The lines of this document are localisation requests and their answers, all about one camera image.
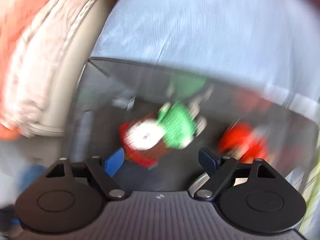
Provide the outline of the grey plush mat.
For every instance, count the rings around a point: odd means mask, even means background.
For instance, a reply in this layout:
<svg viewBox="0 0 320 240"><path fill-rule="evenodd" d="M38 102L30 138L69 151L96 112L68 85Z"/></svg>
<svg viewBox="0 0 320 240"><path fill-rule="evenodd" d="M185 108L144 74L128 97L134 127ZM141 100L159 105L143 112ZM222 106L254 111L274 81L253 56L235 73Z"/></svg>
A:
<svg viewBox="0 0 320 240"><path fill-rule="evenodd" d="M319 98L310 0L119 0L91 53Z"/></svg>

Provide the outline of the orange and beige blanket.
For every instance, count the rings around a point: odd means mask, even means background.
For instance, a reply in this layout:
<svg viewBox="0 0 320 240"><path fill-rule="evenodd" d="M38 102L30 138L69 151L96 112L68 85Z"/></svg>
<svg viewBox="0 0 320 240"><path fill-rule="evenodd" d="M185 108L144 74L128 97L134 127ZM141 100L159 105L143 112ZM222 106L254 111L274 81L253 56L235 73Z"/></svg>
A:
<svg viewBox="0 0 320 240"><path fill-rule="evenodd" d="M60 133L108 0L1 0L1 139Z"/></svg>

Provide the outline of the red hooded figurine keychain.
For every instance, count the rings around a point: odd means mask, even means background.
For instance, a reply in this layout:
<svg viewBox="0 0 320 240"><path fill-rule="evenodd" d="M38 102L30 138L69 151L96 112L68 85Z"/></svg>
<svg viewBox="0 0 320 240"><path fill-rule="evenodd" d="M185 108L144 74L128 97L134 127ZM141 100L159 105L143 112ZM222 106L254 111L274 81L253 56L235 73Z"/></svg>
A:
<svg viewBox="0 0 320 240"><path fill-rule="evenodd" d="M237 122L220 137L218 150L241 163L268 159L267 130L264 126L253 128L246 122Z"/></svg>

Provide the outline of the crochet doll green sweater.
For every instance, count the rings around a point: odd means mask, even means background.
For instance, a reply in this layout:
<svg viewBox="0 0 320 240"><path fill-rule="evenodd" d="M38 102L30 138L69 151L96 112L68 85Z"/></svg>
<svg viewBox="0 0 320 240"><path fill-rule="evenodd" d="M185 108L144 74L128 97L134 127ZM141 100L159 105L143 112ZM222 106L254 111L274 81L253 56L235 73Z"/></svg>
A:
<svg viewBox="0 0 320 240"><path fill-rule="evenodd" d="M122 124L119 136L125 159L152 167L171 150L188 147L207 126L207 119L200 115L200 102L167 102L158 112Z"/></svg>

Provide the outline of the smoky transparent storage bin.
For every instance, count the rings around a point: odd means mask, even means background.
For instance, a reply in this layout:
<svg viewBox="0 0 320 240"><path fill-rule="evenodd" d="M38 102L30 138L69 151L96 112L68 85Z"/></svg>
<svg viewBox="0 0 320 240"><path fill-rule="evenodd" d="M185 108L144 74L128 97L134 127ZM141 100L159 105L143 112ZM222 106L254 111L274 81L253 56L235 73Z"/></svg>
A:
<svg viewBox="0 0 320 240"><path fill-rule="evenodd" d="M267 160L301 189L316 165L317 122L287 102L187 70L91 57L72 99L63 154L100 156L125 191L186 190L198 152Z"/></svg>

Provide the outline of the green lid with clear window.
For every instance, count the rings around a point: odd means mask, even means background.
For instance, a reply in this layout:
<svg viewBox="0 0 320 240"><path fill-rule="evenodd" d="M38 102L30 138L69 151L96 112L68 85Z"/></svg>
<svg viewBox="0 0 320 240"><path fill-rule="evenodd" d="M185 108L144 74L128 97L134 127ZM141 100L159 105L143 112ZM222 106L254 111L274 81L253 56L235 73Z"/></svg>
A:
<svg viewBox="0 0 320 240"><path fill-rule="evenodd" d="M307 209L299 231L307 239L319 239L319 163L308 176L303 197Z"/></svg>

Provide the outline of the round beige compact mirror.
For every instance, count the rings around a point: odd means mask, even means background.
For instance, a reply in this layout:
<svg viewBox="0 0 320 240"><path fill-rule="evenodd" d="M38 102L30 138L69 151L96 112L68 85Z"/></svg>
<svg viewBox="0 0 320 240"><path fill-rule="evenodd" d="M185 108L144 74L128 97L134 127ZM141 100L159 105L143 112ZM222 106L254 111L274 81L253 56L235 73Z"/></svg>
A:
<svg viewBox="0 0 320 240"><path fill-rule="evenodd" d="M188 192L193 197L194 194L210 179L208 174L204 172L190 185Z"/></svg>

